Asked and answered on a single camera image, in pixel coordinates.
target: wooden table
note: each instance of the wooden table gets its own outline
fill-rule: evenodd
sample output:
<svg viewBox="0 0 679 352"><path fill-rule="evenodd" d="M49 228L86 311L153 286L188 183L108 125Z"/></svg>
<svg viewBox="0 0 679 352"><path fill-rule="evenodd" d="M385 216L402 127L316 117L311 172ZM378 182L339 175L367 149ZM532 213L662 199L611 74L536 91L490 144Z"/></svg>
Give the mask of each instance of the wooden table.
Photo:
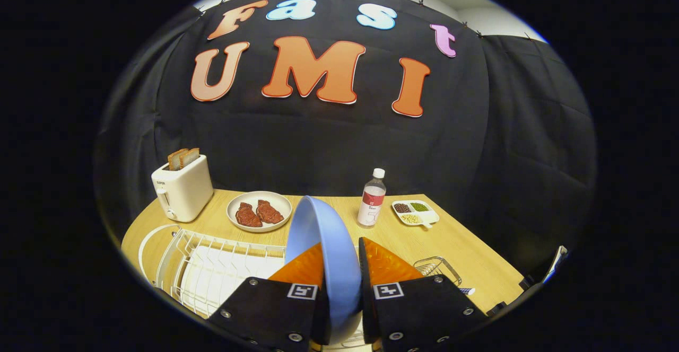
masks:
<svg viewBox="0 0 679 352"><path fill-rule="evenodd" d="M139 270L138 250L144 237L153 229L172 223L180 224L190 231L223 239L285 246L292 217L284 226L269 233L250 233L231 224L226 217L226 206L241 193L215 189L213 198L201 214L188 223L175 222L165 217L156 198L129 227L121 245L123 254ZM301 196L285 197L292 203L294 213ZM431 256L445 258L463 279L462 287L476 289L475 294L469 298L483 312L502 301L509 304L523 292L519 287L523 277L512 265L425 195L387 196L378 221L372 228L363 228L356 221L361 197L316 198L328 203L338 212L355 245L358 245L359 237L365 236L409 263ZM410 199L429 203L441 220L432 224L432 229L402 224L390 206L395 200ZM176 229L174 226L162 229L146 244L142 260L148 280L155 277L163 252L172 239L171 233Z"/></svg>

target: screw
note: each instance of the screw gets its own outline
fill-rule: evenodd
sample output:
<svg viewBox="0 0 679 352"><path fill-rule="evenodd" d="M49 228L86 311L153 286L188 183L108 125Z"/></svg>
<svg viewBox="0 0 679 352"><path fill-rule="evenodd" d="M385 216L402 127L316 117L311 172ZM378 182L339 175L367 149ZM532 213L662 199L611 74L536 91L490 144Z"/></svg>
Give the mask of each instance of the screw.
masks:
<svg viewBox="0 0 679 352"><path fill-rule="evenodd" d="M304 340L304 337L302 337L302 335L300 335L299 333L293 332L290 335L288 335L288 339L293 340L294 342L301 342L302 340Z"/></svg>

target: letter m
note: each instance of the letter m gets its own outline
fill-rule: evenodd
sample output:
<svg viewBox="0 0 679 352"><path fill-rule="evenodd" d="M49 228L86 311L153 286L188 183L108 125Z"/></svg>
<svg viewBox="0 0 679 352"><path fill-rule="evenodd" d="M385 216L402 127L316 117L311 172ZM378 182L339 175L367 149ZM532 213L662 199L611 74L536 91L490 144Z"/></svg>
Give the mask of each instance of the letter m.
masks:
<svg viewBox="0 0 679 352"><path fill-rule="evenodd" d="M293 88L288 84L288 78L292 72L299 94L306 98L321 77L327 74L325 84L316 93L320 100L342 104L356 102L354 72L359 56L365 53L364 46L346 41L335 42L316 59L304 37L278 38L274 45L278 47L278 58L271 82L262 88L264 96L290 96Z"/></svg>

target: blue bowl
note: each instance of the blue bowl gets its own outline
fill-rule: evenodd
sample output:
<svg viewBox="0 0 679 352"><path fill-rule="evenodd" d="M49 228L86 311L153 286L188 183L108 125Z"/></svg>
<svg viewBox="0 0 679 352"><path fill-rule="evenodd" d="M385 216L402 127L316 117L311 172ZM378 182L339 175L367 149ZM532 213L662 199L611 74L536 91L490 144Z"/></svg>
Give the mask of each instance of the blue bowl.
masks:
<svg viewBox="0 0 679 352"><path fill-rule="evenodd" d="M351 337L361 321L361 267L344 221L330 205L301 198L290 225L285 263L320 242L330 307L330 345Z"/></svg>

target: water bottle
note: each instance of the water bottle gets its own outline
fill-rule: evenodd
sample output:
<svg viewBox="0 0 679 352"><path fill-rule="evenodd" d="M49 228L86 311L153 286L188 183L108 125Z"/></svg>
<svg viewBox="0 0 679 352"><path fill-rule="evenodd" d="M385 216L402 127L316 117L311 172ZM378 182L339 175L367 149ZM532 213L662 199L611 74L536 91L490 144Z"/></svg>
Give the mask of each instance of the water bottle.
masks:
<svg viewBox="0 0 679 352"><path fill-rule="evenodd" d="M384 169L375 168L373 179L366 183L363 188L363 200L359 209L359 224L363 226L375 226L380 215L381 204L386 195L386 186L382 182Z"/></svg>

